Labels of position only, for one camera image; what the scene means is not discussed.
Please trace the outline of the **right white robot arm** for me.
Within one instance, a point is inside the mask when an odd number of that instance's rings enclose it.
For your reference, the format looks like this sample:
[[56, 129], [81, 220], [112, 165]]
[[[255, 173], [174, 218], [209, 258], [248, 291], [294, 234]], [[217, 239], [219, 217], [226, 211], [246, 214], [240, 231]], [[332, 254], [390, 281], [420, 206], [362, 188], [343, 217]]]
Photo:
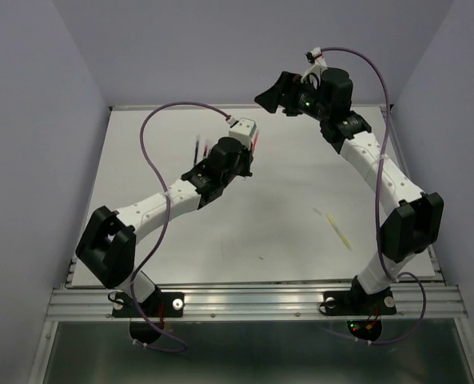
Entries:
[[352, 109], [349, 74], [329, 67], [306, 76], [284, 71], [254, 101], [273, 114], [304, 114], [319, 122], [325, 141], [364, 179], [375, 194], [376, 208], [385, 213], [377, 232], [378, 250], [354, 279], [349, 305], [366, 312], [377, 303], [405, 265], [438, 237], [444, 201], [409, 180], [381, 151], [371, 125]]

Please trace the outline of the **purple pen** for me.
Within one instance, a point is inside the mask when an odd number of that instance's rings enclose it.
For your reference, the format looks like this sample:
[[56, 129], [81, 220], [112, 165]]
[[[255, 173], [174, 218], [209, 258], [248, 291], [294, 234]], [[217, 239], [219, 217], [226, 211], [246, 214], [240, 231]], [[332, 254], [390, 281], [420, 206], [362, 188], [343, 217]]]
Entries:
[[195, 147], [194, 147], [194, 155], [193, 155], [193, 165], [197, 165], [198, 155], [199, 155], [199, 148], [200, 148], [201, 137], [199, 135], [196, 136], [195, 140]]

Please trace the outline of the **orange pen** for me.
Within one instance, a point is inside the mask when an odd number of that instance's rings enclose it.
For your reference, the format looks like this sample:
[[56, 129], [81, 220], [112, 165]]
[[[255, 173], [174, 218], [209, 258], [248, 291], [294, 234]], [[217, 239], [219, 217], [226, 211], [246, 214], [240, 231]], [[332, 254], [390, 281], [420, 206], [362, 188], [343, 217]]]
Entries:
[[251, 148], [251, 153], [254, 154], [256, 147], [257, 147], [257, 140], [259, 138], [260, 131], [256, 130], [255, 135], [253, 136], [253, 141], [252, 141], [252, 148]]

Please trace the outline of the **red pink pen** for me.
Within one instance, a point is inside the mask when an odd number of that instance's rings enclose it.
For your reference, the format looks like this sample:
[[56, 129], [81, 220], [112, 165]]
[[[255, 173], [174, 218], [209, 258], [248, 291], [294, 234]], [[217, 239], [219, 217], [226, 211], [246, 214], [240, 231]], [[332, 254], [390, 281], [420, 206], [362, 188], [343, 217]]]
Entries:
[[207, 158], [211, 149], [211, 141], [207, 139], [204, 145], [203, 158]]

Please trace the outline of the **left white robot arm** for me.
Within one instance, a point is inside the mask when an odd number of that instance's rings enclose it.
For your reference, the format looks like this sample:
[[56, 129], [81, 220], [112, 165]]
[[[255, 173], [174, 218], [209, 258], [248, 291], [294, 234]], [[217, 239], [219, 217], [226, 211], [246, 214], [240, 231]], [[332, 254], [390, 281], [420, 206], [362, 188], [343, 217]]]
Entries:
[[252, 161], [250, 136], [220, 138], [207, 158], [166, 191], [117, 210], [106, 206], [96, 209], [76, 247], [76, 256], [105, 288], [132, 296], [131, 306], [139, 314], [152, 314], [158, 308], [158, 288], [135, 266], [137, 244], [178, 216], [222, 196], [235, 177], [250, 177]]

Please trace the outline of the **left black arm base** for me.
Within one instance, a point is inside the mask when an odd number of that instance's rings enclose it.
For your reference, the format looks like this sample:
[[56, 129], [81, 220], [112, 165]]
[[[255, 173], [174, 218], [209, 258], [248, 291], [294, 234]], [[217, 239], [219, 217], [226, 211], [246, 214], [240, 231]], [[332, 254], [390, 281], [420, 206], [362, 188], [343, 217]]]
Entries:
[[181, 318], [185, 305], [185, 295], [182, 292], [163, 292], [153, 293], [140, 304], [141, 311], [158, 328], [155, 330], [142, 320], [138, 308], [133, 300], [127, 294], [122, 292], [110, 292], [107, 295], [108, 300], [113, 305], [112, 317], [118, 319], [130, 320], [129, 335], [143, 346], [151, 346], [155, 343], [165, 331], [165, 320], [167, 318]]

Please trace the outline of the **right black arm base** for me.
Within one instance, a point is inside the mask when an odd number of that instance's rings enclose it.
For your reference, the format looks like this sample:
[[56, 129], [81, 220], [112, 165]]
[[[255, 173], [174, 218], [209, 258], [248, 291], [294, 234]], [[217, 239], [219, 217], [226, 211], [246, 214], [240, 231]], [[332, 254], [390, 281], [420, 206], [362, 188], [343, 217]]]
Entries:
[[324, 292], [318, 310], [329, 317], [349, 317], [349, 333], [358, 341], [373, 344], [382, 334], [380, 316], [396, 314], [396, 303], [390, 287], [367, 294], [355, 277], [348, 290]]

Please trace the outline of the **yellow pen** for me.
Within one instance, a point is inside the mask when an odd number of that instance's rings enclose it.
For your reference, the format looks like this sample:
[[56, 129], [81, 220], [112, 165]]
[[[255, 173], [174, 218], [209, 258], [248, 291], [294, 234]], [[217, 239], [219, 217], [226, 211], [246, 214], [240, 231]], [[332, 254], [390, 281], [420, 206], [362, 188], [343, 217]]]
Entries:
[[349, 250], [352, 251], [352, 245], [350, 244], [349, 240], [346, 238], [346, 236], [343, 234], [341, 231], [340, 227], [337, 225], [334, 217], [330, 213], [326, 213], [325, 217], [327, 218], [329, 224], [331, 227], [334, 229], [335, 233], [337, 234], [338, 238], [342, 241], [344, 246]]

